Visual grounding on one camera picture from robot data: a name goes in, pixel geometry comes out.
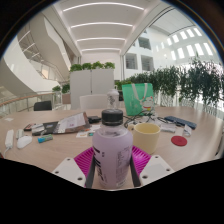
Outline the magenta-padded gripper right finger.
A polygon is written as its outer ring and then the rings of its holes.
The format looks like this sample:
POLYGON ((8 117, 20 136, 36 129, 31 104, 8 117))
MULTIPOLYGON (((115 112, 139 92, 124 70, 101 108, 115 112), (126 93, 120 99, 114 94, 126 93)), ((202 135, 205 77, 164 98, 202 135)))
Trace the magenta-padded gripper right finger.
POLYGON ((135 187, 145 186, 174 173, 161 156, 149 155, 136 146, 132 148, 130 168, 135 187))

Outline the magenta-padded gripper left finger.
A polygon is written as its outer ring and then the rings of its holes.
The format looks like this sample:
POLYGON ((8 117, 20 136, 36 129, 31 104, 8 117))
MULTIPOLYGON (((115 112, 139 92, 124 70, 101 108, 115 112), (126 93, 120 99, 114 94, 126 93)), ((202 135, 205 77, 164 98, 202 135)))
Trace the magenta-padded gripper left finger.
POLYGON ((91 188, 95 174, 94 151, 90 147, 75 158, 66 157, 52 173, 84 188, 91 188))

